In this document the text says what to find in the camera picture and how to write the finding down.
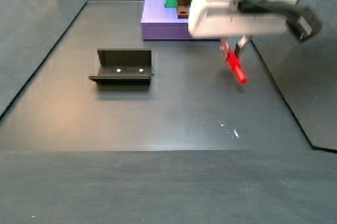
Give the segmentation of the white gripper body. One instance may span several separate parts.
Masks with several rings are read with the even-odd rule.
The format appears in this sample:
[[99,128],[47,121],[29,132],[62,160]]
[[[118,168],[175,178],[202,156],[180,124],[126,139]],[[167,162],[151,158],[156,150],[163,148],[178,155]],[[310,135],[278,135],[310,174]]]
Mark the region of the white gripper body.
[[236,37],[280,34],[286,20],[276,15],[244,14],[240,0],[192,0],[188,31],[194,37]]

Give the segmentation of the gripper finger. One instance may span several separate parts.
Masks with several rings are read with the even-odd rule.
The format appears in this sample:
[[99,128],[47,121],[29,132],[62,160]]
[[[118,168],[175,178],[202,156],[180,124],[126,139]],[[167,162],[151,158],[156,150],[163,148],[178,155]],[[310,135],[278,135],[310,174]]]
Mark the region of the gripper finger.
[[220,45],[222,51],[228,52],[228,50],[231,49],[231,46],[230,46],[227,38],[223,38],[220,41],[222,41],[222,45]]
[[251,36],[243,36],[239,42],[236,43],[235,52],[240,54],[244,51],[246,46],[251,42],[252,37]]

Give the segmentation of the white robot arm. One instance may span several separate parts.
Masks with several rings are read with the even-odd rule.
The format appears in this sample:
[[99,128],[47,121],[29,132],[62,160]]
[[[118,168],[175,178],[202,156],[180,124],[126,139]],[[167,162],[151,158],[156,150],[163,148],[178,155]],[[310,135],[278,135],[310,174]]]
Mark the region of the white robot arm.
[[194,38],[274,35],[286,31],[286,18],[275,13],[243,13],[244,0],[192,0],[188,32]]

